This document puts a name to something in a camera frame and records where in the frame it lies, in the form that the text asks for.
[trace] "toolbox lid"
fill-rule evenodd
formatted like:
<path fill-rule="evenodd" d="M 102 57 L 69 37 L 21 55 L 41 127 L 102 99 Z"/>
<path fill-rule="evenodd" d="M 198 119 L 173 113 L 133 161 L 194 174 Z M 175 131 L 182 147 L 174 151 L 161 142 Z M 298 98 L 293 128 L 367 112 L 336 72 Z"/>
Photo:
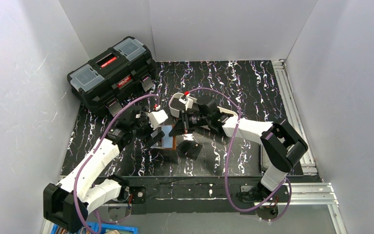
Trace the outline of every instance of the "toolbox lid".
<path fill-rule="evenodd" d="M 127 38 L 114 46 L 114 50 L 120 52 L 120 54 L 124 55 L 129 61 L 133 61 L 146 51 L 139 40 L 131 38 Z"/>
<path fill-rule="evenodd" d="M 70 75 L 71 85 L 79 91 L 82 88 L 85 92 L 102 82 L 104 78 L 98 74 L 89 64 L 76 70 Z"/>

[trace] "black marble tabletop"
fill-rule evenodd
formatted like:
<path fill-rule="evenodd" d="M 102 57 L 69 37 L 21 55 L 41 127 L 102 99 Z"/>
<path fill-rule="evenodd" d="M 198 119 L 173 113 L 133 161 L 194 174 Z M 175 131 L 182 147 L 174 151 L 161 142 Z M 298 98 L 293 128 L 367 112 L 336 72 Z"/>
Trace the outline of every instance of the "black marble tabletop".
<path fill-rule="evenodd" d="M 175 124 L 168 102 L 177 92 L 207 87 L 223 92 L 240 105 L 243 117 L 256 121 L 286 118 L 283 101 L 271 61 L 201 61 L 158 62 L 157 78 L 151 93 L 161 97 L 161 105 L 169 115 L 166 124 Z M 211 95 L 221 107 L 236 111 L 220 95 L 198 91 L 193 97 Z M 155 100 L 143 105 L 152 106 Z M 61 175 L 69 174 L 94 146 L 112 116 L 96 116 L 81 105 L 76 118 Z M 203 145 L 197 160 L 179 155 L 175 150 L 141 150 L 141 142 L 127 146 L 100 176 L 223 176 L 229 139 L 206 129 L 197 129 L 192 138 Z M 230 157 L 230 176 L 260 176 L 260 146 L 236 139 Z"/>

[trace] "blue crate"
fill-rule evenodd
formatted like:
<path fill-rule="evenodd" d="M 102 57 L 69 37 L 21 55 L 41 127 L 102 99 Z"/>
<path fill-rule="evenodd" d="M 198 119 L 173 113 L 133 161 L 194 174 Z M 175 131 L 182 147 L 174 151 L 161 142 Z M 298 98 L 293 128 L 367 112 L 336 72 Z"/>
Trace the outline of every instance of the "blue crate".
<path fill-rule="evenodd" d="M 98 231 L 98 223 L 93 223 L 93 222 L 87 222 L 88 226 L 90 226 L 94 231 Z M 56 229 L 58 226 L 54 224 L 51 234 L 55 234 Z M 101 225 L 101 234 L 105 234 L 105 231 L 107 229 L 111 230 L 117 230 L 117 231 L 127 231 L 131 232 L 132 234 L 137 234 L 138 229 L 133 228 L 133 227 L 125 227 L 125 226 L 118 226 L 118 225 L 113 225 L 113 224 L 102 224 Z"/>

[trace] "white wall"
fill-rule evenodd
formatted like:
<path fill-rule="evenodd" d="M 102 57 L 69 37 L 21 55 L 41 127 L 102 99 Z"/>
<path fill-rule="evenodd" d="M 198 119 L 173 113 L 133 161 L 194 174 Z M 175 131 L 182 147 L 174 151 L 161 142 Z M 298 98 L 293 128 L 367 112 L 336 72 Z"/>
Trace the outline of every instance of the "white wall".
<path fill-rule="evenodd" d="M 347 231 L 374 233 L 374 1 L 319 0 L 287 70 Z"/>
<path fill-rule="evenodd" d="M 66 75 L 88 59 L 58 1 L 0 1 L 0 233 L 40 232 L 79 107 Z"/>
<path fill-rule="evenodd" d="M 93 59 L 126 36 L 134 36 L 155 59 L 149 0 L 59 0 Z"/>
<path fill-rule="evenodd" d="M 316 1 L 60 0 L 90 57 L 132 35 L 158 61 L 286 58 Z"/>

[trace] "gray floor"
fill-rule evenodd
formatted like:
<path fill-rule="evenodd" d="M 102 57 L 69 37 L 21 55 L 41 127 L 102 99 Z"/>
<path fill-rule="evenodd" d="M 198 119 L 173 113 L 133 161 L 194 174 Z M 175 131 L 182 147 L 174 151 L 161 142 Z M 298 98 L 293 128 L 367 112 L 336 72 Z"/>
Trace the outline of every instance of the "gray floor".
<path fill-rule="evenodd" d="M 100 208 L 107 219 L 107 208 Z M 123 217 L 123 209 L 110 210 L 110 216 Z M 95 221 L 91 216 L 88 221 Z M 238 213 L 146 214 L 132 215 L 120 225 L 137 227 L 139 234 L 333 234 L 336 233 L 326 205 L 293 205 L 269 225 L 255 215 Z"/>

